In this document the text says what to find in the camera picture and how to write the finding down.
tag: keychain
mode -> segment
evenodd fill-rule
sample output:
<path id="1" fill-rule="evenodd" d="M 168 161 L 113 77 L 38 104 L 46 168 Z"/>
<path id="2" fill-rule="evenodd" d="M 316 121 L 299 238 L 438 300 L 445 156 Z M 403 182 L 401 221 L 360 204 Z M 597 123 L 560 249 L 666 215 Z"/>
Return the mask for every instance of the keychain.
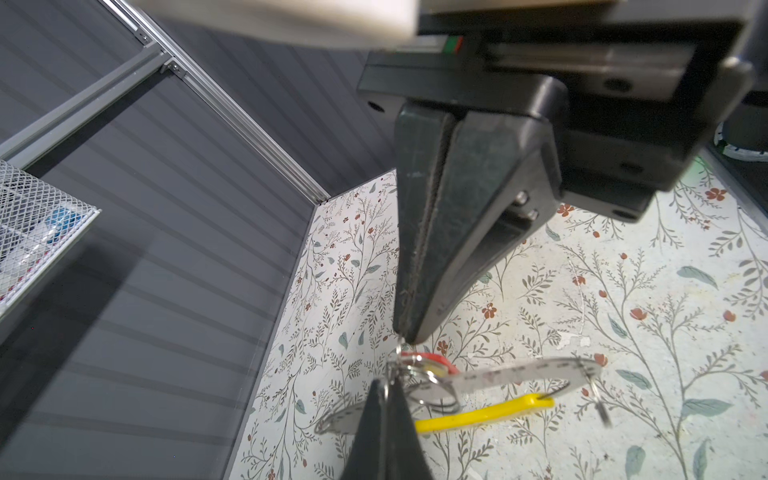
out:
<path id="1" fill-rule="evenodd" d="M 556 397 L 585 385 L 589 385 L 594 393 L 597 411 L 604 425 L 610 426 L 611 421 L 595 382 L 600 377 L 601 371 L 600 364 L 593 360 L 552 358 L 535 360 L 524 365 L 496 366 L 459 372 L 444 356 L 434 353 L 402 352 L 399 346 L 395 360 L 388 363 L 387 377 L 397 376 L 403 383 L 408 379 L 421 380 L 404 386 L 406 398 L 433 412 L 446 414 L 433 419 L 417 420 L 416 431 L 423 435 L 531 415 L 554 407 Z M 458 413 L 461 409 L 459 399 L 461 395 L 494 386 L 539 379 L 561 379 L 565 383 L 553 392 L 532 393 L 498 405 Z M 317 422 L 316 433 L 355 434 L 364 402 L 338 409 L 343 403 L 345 402 L 338 402 L 331 408 L 330 413 Z"/>

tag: floral wallpaper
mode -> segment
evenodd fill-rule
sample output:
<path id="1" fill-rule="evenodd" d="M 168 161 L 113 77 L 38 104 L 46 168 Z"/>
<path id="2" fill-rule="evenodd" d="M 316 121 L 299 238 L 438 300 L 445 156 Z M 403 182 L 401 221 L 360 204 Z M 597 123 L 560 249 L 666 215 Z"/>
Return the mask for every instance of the floral wallpaper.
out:
<path id="1" fill-rule="evenodd" d="M 231 478 L 337 479 L 353 437 L 315 435 L 397 344 L 390 172 L 322 205 Z M 419 351 L 462 370 L 548 356 L 605 366 L 537 415 L 422 438 L 435 479 L 761 478 L 768 472 L 768 237 L 697 159 L 635 225 L 561 205 Z M 477 392 L 470 407 L 548 381 Z"/>

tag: aluminum frame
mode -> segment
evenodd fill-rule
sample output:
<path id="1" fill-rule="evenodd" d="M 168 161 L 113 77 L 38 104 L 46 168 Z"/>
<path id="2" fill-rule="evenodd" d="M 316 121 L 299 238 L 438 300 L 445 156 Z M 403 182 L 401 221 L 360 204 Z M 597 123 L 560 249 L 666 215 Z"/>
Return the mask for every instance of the aluminum frame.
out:
<path id="1" fill-rule="evenodd" d="M 170 59 L 157 42 L 0 144 L 0 159 L 25 170 Z"/>
<path id="2" fill-rule="evenodd" d="M 179 76 L 255 151 L 314 204 L 330 199 L 315 181 L 186 51 L 146 12 L 125 0 L 99 0 L 140 41 L 155 41 L 174 57 Z"/>

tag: yellow key tag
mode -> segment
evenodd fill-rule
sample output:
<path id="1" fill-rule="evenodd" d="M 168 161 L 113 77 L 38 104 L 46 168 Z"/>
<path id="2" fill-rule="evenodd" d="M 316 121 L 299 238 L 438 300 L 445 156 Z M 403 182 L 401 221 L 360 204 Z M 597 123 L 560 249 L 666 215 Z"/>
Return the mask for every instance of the yellow key tag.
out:
<path id="1" fill-rule="evenodd" d="M 542 398 L 541 393 L 529 393 L 509 402 L 499 403 L 484 409 L 447 415 L 435 419 L 418 420 L 415 422 L 416 433 L 424 435 L 426 433 L 441 432 L 442 430 L 503 422 L 523 415 L 531 415 L 552 407 L 554 407 L 554 399 Z"/>

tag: metal bracket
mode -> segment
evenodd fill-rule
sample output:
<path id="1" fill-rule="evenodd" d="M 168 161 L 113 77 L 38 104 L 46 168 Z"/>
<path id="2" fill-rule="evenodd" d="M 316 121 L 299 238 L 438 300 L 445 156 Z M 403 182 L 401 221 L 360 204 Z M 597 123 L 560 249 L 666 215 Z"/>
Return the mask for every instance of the metal bracket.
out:
<path id="1" fill-rule="evenodd" d="M 187 74 L 187 71 L 184 70 L 181 65 L 179 65 L 179 62 L 176 61 L 176 58 L 172 58 L 169 61 L 166 61 L 163 66 L 160 68 L 160 73 L 165 73 L 166 70 L 170 70 L 176 75 L 177 77 L 184 79 L 184 76 Z"/>
<path id="2" fill-rule="evenodd" d="M 141 28 L 134 30 L 134 37 L 138 38 L 142 45 L 147 45 L 152 41 L 152 39 L 149 38 L 149 35 L 147 35 Z"/>

